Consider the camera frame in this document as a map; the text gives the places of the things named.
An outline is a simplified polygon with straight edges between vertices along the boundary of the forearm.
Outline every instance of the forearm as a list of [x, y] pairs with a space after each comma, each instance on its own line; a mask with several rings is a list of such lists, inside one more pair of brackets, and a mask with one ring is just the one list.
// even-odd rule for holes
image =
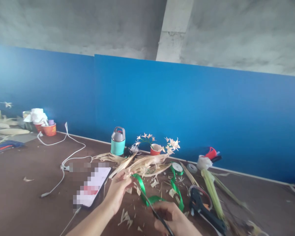
[[114, 213], [108, 205], [102, 202], [67, 236], [100, 236], [113, 215]]

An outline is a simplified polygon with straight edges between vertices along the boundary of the white baseboard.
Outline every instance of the white baseboard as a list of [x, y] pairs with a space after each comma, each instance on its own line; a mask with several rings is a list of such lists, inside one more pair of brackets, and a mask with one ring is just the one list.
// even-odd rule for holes
[[[78, 138], [84, 138], [84, 139], [88, 139], [88, 140], [92, 140], [92, 141], [96, 141], [96, 142], [111, 145], [111, 143], [96, 140], [96, 139], [86, 138], [86, 137], [78, 136], [78, 135], [75, 135], [75, 134], [69, 134], [69, 135], [74, 136], [74, 137], [78, 137]], [[179, 159], [179, 158], [176, 158], [176, 157], [170, 157], [170, 158], [178, 160], [178, 161], [185, 161], [185, 162], [188, 162], [188, 163], [197, 164], [196, 162], [187, 161], [187, 160]], [[260, 179], [260, 180], [264, 180], [264, 181], [269, 181], [269, 182], [276, 183], [276, 184], [290, 185], [289, 183], [285, 183], [285, 182], [281, 182], [281, 181], [277, 181], [277, 180], [272, 180], [272, 179], [267, 179], [267, 178], [259, 177], [259, 176], [256, 176], [256, 175], [245, 174], [245, 173], [237, 172], [237, 171], [233, 171], [233, 170], [223, 169], [223, 168], [219, 168], [219, 167], [210, 167], [210, 168], [218, 169], [218, 170], [222, 170], [222, 171], [225, 171], [225, 172], [230, 172], [230, 173], [234, 173], [234, 174], [238, 174], [238, 175], [243, 175], [243, 176], [247, 176], [247, 177], [251, 177], [251, 178], [256, 178], [256, 179]]]

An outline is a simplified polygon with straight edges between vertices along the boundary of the scissors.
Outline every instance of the scissors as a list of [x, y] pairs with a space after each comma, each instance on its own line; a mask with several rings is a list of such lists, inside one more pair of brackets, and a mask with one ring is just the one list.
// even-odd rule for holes
[[145, 197], [145, 199], [147, 200], [148, 204], [150, 205], [150, 207], [152, 208], [152, 212], [153, 215], [156, 219], [158, 219], [160, 222], [162, 222], [162, 224], [164, 225], [164, 227], [167, 229], [167, 231], [169, 232], [170, 236], [174, 236], [173, 232], [171, 231], [170, 227], [166, 224], [166, 222], [164, 221], [164, 219], [162, 217], [159, 216], [159, 214], [156, 213], [155, 209], [153, 208], [151, 202], [149, 201], [148, 197], [143, 193], [143, 191], [141, 190], [141, 194]]

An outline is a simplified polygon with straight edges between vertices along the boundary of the water bottle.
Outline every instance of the water bottle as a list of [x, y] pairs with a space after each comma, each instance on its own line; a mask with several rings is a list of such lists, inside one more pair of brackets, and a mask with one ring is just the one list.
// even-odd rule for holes
[[120, 156], [124, 153], [126, 144], [126, 132], [122, 127], [116, 127], [111, 135], [111, 150], [114, 155]]

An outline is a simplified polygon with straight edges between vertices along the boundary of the paper cup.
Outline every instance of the paper cup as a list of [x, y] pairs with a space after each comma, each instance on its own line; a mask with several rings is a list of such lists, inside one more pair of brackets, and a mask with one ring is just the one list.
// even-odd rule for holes
[[38, 122], [38, 123], [37, 122], [33, 122], [33, 124], [35, 125], [35, 127], [36, 127], [36, 129], [37, 129], [38, 132], [44, 133], [44, 129], [42, 127], [43, 122]]
[[51, 126], [46, 126], [45, 124], [42, 124], [42, 128], [44, 129], [44, 132], [47, 136], [56, 135], [56, 123]]
[[151, 156], [156, 156], [161, 154], [161, 146], [158, 144], [152, 144], [150, 154]]

